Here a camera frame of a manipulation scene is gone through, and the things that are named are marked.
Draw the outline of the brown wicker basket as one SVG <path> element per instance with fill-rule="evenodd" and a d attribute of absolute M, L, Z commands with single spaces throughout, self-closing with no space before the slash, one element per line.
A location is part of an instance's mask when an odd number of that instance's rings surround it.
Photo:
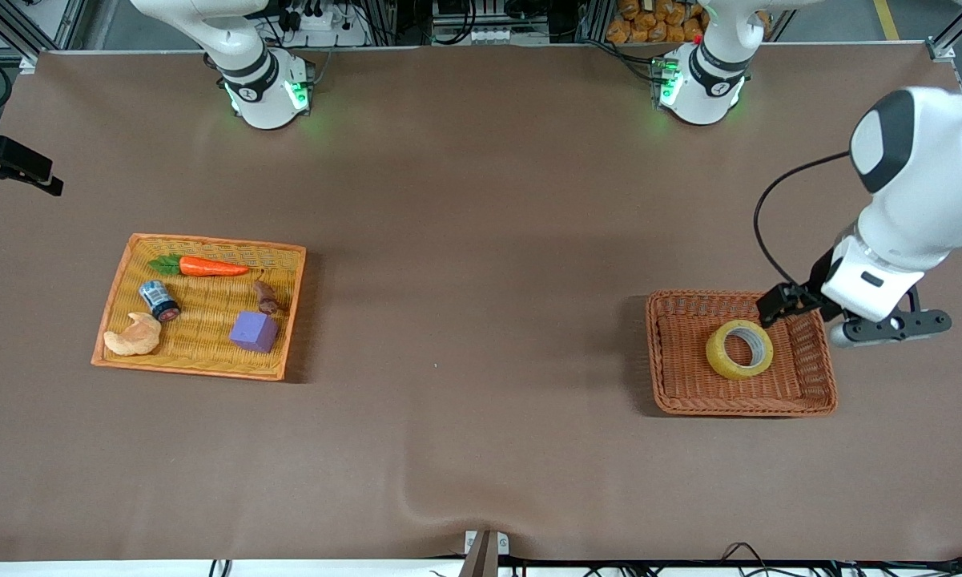
<path fill-rule="evenodd" d="M 759 293 L 657 291 L 646 299 L 650 383 L 665 413 L 689 417 L 804 418 L 831 415 L 837 386 L 823 321 L 817 312 L 763 328 L 772 365 L 746 380 L 719 376 L 706 359 L 708 337 L 733 319 L 759 324 Z M 727 353 L 751 364 L 747 344 L 729 337 Z"/>

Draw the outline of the white power strip with plugs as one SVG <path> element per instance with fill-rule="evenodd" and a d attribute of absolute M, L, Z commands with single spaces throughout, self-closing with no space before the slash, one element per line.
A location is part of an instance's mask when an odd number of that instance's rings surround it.
<path fill-rule="evenodd" d="M 283 47 L 374 45 L 363 8 L 341 0 L 276 0 L 271 30 Z"/>

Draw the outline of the orange toy carrot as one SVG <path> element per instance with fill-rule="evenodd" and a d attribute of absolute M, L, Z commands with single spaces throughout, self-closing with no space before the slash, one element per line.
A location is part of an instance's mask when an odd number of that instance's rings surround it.
<path fill-rule="evenodd" d="M 250 272 L 245 265 L 236 265 L 224 260 L 209 260 L 198 256 L 184 256 L 179 253 L 158 256 L 149 260 L 147 266 L 163 276 L 242 276 Z"/>

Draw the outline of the grey table edge bracket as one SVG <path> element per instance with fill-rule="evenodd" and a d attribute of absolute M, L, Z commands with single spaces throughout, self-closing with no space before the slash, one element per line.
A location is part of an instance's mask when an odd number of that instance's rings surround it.
<path fill-rule="evenodd" d="M 465 562 L 458 577 L 499 577 L 500 559 L 509 555 L 509 536 L 493 530 L 465 535 Z"/>

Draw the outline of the bin of orange toy breads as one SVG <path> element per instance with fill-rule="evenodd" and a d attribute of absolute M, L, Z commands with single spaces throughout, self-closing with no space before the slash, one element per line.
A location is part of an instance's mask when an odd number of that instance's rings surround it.
<path fill-rule="evenodd" d="M 697 42 L 711 15 L 695 0 L 615 0 L 605 41 L 613 44 Z"/>

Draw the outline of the black electronics box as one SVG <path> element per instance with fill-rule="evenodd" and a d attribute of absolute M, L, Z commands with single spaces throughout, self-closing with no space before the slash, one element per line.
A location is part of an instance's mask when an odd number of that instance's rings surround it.
<path fill-rule="evenodd" d="M 553 0 L 427 0 L 434 25 L 547 23 Z"/>

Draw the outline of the long white power strip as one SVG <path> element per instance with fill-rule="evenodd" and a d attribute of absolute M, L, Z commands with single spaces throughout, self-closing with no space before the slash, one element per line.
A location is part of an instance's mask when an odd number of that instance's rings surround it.
<path fill-rule="evenodd" d="M 470 33 L 471 45 L 546 45 L 549 37 L 542 30 L 529 28 L 476 28 Z"/>

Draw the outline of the yellow wicker basket orange rim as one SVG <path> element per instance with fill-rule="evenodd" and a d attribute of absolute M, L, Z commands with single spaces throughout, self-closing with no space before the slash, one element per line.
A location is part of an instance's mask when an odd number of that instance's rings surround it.
<path fill-rule="evenodd" d="M 166 256 L 192 256 L 249 267 L 242 276 L 171 276 L 150 266 Z M 134 233 L 127 241 L 99 326 L 91 364 L 116 369 L 238 377 L 264 382 L 284 379 L 299 296 L 304 283 L 306 248 L 254 240 L 225 240 L 199 235 Z M 103 334 L 122 332 L 133 312 L 147 313 L 141 299 L 144 281 L 159 279 L 180 306 L 180 317 L 162 322 L 159 344 L 144 355 L 122 357 L 107 348 Z M 271 285 L 280 301 L 273 315 L 278 333 L 266 352 L 240 348 L 229 340 L 240 312 L 257 310 L 255 280 Z"/>

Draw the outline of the toy croissant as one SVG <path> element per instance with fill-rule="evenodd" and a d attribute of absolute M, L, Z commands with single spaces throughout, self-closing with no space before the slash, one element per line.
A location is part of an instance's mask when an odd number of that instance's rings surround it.
<path fill-rule="evenodd" d="M 137 357 L 151 353 L 161 343 L 162 324 L 145 312 L 130 312 L 131 325 L 122 331 L 103 333 L 103 344 L 119 357 Z"/>

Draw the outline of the small jar with black lid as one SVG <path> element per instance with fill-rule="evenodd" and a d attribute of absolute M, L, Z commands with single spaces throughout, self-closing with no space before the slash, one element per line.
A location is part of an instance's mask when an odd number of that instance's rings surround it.
<path fill-rule="evenodd" d="M 161 324 L 179 317 L 180 307 L 161 280 L 145 281 L 139 286 L 138 295 L 150 308 L 151 315 Z"/>

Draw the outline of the yellow tape roll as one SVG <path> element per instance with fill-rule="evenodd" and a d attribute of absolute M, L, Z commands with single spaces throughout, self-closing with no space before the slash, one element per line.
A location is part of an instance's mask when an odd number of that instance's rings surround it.
<path fill-rule="evenodd" d="M 751 364 L 741 365 L 727 353 L 729 337 L 747 344 L 751 351 Z M 712 369 L 729 380 L 746 380 L 756 377 L 770 368 L 775 350 L 772 340 L 760 325 L 745 319 L 733 319 L 719 326 L 709 337 L 705 347 L 706 359 Z"/>

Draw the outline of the purple foam cube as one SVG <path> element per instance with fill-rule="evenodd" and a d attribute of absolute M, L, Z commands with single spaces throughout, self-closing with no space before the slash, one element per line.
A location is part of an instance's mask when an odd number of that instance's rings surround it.
<path fill-rule="evenodd" d="M 278 322 L 264 312 L 239 311 L 228 334 L 228 340 L 239 349 L 269 353 L 278 337 Z"/>

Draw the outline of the small brown figurine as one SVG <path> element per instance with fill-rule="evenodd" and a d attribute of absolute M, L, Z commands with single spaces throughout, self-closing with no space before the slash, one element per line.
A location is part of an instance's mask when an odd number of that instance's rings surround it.
<path fill-rule="evenodd" d="M 252 287 L 255 292 L 257 300 L 257 309 L 260 313 L 268 315 L 269 317 L 273 314 L 279 313 L 282 310 L 280 306 L 280 301 L 276 295 L 276 290 L 272 285 L 262 280 L 262 274 L 257 275 L 254 279 Z"/>

